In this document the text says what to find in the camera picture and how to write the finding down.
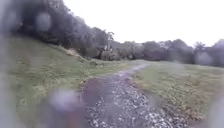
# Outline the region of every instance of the green grass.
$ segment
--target green grass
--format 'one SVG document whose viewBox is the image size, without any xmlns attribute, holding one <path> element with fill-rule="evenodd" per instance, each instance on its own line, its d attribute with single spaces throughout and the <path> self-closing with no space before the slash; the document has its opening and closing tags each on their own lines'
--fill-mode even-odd
<svg viewBox="0 0 224 128">
<path fill-rule="evenodd" d="M 127 69 L 138 62 L 103 62 L 90 65 L 80 56 L 68 56 L 59 47 L 29 38 L 14 37 L 7 42 L 8 79 L 15 92 L 17 111 L 21 119 L 32 127 L 37 106 L 54 87 L 78 88 L 83 81 Z"/>
<path fill-rule="evenodd" d="M 189 119 L 204 119 L 216 94 L 223 88 L 224 69 L 151 62 L 134 76 L 144 89 L 179 107 Z"/>
</svg>

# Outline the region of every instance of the hillside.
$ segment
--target hillside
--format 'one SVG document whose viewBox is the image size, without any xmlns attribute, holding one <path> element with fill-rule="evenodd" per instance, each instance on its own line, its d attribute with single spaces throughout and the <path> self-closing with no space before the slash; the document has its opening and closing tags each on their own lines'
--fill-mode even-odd
<svg viewBox="0 0 224 128">
<path fill-rule="evenodd" d="M 16 95 L 19 116 L 32 126 L 37 106 L 54 87 L 79 88 L 85 80 L 113 73 L 138 62 L 103 62 L 68 56 L 63 48 L 46 45 L 30 38 L 14 37 L 7 41 L 8 79 Z"/>
<path fill-rule="evenodd" d="M 179 107 L 189 119 L 201 120 L 223 90 L 223 74 L 222 68 L 151 62 L 148 69 L 135 75 L 135 81 Z"/>
</svg>

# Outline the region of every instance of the sky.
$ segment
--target sky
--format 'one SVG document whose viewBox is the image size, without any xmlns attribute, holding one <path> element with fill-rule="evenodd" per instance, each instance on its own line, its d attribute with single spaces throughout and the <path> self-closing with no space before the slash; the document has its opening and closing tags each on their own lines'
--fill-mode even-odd
<svg viewBox="0 0 224 128">
<path fill-rule="evenodd" d="M 224 39 L 222 0 L 64 0 L 90 27 L 119 42 L 182 39 L 207 46 Z"/>
</svg>

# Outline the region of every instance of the dirt track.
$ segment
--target dirt track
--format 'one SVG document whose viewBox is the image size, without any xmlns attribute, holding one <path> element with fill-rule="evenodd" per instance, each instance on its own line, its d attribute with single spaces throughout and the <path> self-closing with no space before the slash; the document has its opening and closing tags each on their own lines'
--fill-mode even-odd
<svg viewBox="0 0 224 128">
<path fill-rule="evenodd" d="M 131 75 L 143 64 L 114 75 L 88 80 L 82 91 L 86 128 L 185 128 L 176 110 L 157 105 L 155 98 L 138 89 Z"/>
</svg>

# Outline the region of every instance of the grassy field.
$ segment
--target grassy field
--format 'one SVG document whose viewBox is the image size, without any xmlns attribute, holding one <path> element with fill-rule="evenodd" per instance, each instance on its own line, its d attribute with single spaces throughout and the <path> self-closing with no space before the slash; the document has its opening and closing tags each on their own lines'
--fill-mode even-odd
<svg viewBox="0 0 224 128">
<path fill-rule="evenodd" d="M 144 89 L 178 106 L 190 119 L 204 119 L 216 94 L 223 90 L 224 69 L 151 62 L 134 76 Z"/>
<path fill-rule="evenodd" d="M 7 42 L 7 76 L 16 95 L 19 116 L 32 127 L 37 105 L 54 87 L 78 88 L 83 81 L 130 68 L 139 62 L 103 62 L 91 65 L 80 56 L 68 56 L 64 49 L 28 38 Z"/>
</svg>

